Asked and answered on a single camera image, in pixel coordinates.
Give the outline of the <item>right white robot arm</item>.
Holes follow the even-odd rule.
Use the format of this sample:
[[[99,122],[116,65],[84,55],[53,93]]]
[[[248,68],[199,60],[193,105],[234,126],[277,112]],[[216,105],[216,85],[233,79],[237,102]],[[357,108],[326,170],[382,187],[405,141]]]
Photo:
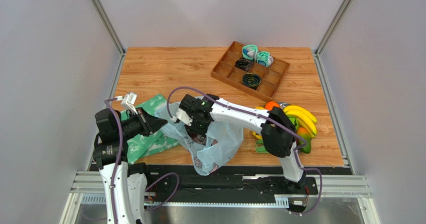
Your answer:
[[[206,135],[213,122],[225,122],[260,134],[266,151],[277,157],[288,189],[304,190],[306,171],[300,162],[297,141],[307,141],[296,133],[295,125],[280,107],[261,110],[234,104],[215,95],[198,99],[189,94],[180,102],[174,122],[184,123],[189,133]]]

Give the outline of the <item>yellow fake banana bunch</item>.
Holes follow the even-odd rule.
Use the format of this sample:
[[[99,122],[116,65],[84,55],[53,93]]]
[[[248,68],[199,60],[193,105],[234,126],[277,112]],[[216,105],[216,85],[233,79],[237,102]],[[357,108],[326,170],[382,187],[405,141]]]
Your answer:
[[[297,105],[286,106],[283,111],[287,116],[291,116],[297,119],[299,126],[306,129],[311,137],[316,137],[318,133],[316,124],[318,121],[317,118],[312,113],[310,113],[310,111]]]

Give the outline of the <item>pink fake dragon fruit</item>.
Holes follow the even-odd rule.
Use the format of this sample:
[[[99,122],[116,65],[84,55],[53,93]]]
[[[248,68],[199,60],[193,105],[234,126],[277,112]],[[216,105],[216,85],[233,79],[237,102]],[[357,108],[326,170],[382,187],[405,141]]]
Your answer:
[[[255,151],[256,153],[261,153],[261,154],[266,154],[268,153],[268,151],[266,150],[265,146],[264,146],[264,142],[262,139],[257,140],[255,142]]]

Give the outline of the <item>orange fake tangerine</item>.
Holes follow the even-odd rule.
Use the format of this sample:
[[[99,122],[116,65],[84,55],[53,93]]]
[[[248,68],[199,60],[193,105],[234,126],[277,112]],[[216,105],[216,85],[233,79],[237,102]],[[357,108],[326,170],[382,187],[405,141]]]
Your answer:
[[[267,109],[267,110],[272,110],[275,107],[282,109],[281,105],[278,102],[275,102],[275,101],[269,101],[264,105],[264,108]]]

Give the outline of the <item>red green fake mango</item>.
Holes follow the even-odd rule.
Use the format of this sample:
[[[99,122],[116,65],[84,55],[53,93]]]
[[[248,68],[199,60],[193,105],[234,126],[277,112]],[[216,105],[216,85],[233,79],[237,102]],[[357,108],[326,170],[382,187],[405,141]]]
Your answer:
[[[304,127],[299,127],[296,131],[297,135],[299,135],[302,139],[304,139],[306,141],[306,143],[304,143],[302,140],[297,140],[297,146],[301,146],[304,145],[304,147],[301,147],[299,149],[300,152],[305,153],[305,154],[310,154],[311,153],[311,134],[310,132],[305,129]]]

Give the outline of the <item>green fake watermelon ball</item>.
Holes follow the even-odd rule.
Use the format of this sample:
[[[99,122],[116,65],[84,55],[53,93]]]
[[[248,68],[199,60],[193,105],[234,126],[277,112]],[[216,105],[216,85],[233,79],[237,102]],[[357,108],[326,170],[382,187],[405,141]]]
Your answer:
[[[294,126],[294,131],[296,132],[299,128],[299,121],[297,120],[296,117],[289,115],[288,116],[289,120],[291,121],[291,123]]]

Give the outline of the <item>translucent printed plastic bag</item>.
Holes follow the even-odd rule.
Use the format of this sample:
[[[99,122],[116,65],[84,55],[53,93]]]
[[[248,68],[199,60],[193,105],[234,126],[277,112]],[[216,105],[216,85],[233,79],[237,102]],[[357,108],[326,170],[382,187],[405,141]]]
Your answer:
[[[160,130],[169,138],[175,139],[191,156],[195,171],[207,176],[227,164],[236,154],[244,140],[243,128],[226,122],[213,122],[208,127],[206,144],[193,142],[183,123],[171,121],[164,104],[154,115],[168,121]]]

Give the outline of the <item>dark red fake grapes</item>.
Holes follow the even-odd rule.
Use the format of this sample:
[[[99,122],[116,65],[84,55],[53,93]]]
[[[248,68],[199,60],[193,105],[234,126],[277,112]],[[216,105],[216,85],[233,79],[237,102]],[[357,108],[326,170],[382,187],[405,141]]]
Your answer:
[[[206,144],[206,137],[202,136],[202,135],[198,135],[198,134],[190,134],[191,139],[193,140],[193,142],[201,144],[201,145],[205,145]]]

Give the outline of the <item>yellow fake bell pepper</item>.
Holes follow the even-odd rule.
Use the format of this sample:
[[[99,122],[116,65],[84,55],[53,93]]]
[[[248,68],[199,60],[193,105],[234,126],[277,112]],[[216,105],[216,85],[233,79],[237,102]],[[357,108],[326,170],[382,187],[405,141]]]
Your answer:
[[[262,140],[262,136],[256,132],[252,132],[253,136],[257,139],[257,140]]]

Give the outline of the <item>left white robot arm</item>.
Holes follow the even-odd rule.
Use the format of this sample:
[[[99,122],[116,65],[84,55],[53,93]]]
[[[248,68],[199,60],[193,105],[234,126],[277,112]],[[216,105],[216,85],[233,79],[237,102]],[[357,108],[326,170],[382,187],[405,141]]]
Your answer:
[[[99,170],[107,211],[107,223],[144,223],[143,194],[147,187],[147,166],[130,167],[128,141],[137,135],[151,136],[167,121],[148,114],[143,108],[131,113],[127,120],[111,108],[95,115],[98,134],[93,158]]]

